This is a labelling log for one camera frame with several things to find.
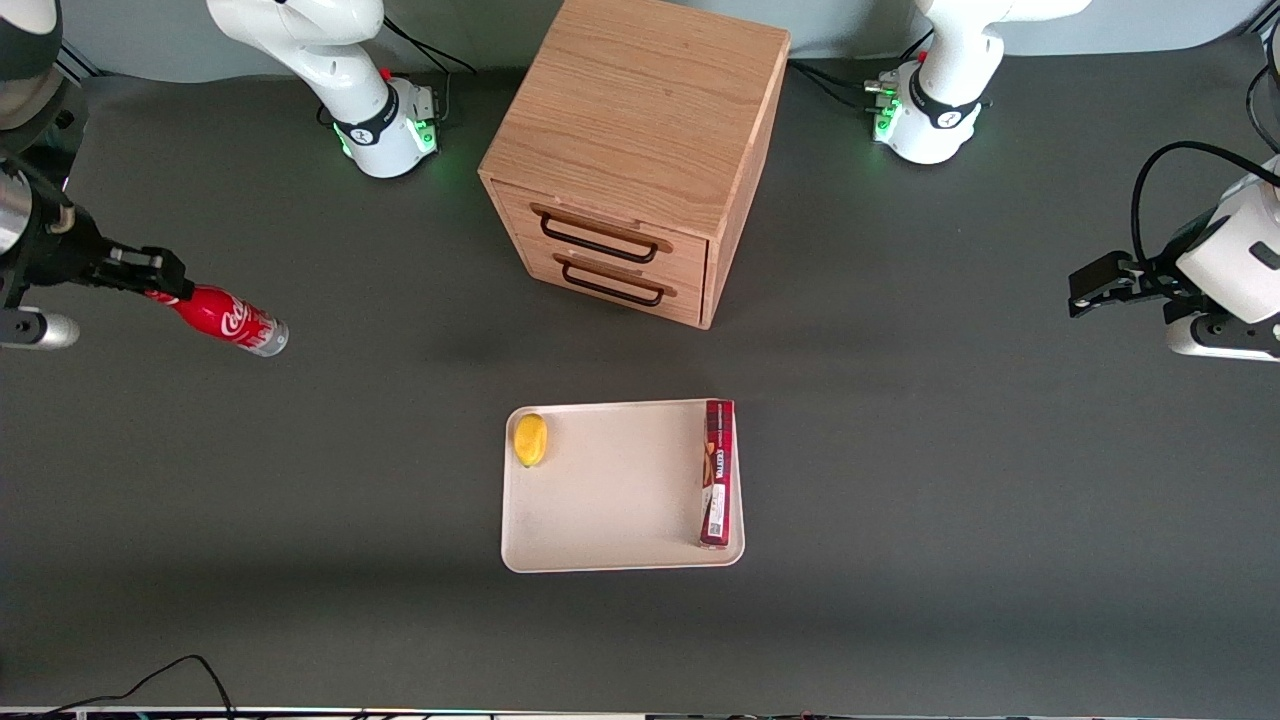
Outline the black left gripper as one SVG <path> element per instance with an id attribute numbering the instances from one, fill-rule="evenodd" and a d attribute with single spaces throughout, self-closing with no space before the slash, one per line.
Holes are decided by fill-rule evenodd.
<path id="1" fill-rule="evenodd" d="M 1161 252 L 1151 255 L 1142 243 L 1140 219 L 1133 215 L 1130 232 L 1135 260 L 1129 252 L 1112 251 L 1073 272 L 1068 278 L 1069 316 L 1157 299 L 1167 300 L 1176 311 L 1216 311 L 1217 304 L 1176 266 L 1176 260 L 1210 228 L 1211 219 L 1211 215 L 1193 218 L 1172 234 Z M 1135 264 L 1140 270 L 1138 277 Z"/>

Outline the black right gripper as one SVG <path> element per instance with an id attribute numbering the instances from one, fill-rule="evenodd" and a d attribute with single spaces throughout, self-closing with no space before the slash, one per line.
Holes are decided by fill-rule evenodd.
<path id="1" fill-rule="evenodd" d="M 92 218 L 67 199 L 4 195 L 1 215 L 4 307 L 19 306 L 32 286 L 87 284 L 102 259 L 104 286 L 111 290 L 143 293 L 157 304 L 188 304 L 197 290 L 173 251 L 110 249 Z"/>

